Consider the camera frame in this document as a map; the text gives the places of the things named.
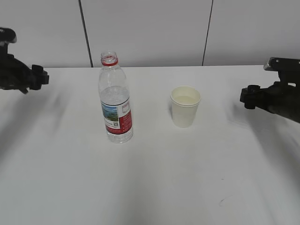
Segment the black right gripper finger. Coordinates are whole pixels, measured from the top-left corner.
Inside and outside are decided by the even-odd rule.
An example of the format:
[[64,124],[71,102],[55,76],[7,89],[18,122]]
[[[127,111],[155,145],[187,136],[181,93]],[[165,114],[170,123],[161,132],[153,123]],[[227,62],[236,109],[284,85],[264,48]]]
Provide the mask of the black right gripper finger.
[[244,107],[249,110],[256,108],[256,94],[260,90],[258,85],[249,85],[241,90],[240,102],[244,104]]

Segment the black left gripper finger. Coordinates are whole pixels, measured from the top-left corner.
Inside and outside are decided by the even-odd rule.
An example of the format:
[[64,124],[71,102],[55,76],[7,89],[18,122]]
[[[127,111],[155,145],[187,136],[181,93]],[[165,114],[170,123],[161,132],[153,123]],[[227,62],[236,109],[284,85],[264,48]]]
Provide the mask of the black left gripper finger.
[[42,66],[32,65],[31,74],[30,90],[40,90],[43,85],[49,84],[49,75]]

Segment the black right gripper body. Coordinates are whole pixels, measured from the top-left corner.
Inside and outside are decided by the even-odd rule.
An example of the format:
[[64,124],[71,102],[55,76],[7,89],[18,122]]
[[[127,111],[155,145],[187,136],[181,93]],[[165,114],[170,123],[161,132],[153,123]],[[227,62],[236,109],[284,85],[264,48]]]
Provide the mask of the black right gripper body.
[[300,122],[300,73],[279,72],[279,81],[255,92],[256,106]]

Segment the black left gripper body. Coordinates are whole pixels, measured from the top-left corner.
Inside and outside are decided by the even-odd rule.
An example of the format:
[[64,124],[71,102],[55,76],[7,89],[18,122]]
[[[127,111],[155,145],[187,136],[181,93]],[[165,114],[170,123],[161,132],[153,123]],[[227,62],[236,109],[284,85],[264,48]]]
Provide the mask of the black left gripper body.
[[0,88],[2,90],[19,90],[28,93],[31,82],[31,72],[12,54],[8,54],[8,44],[0,43]]

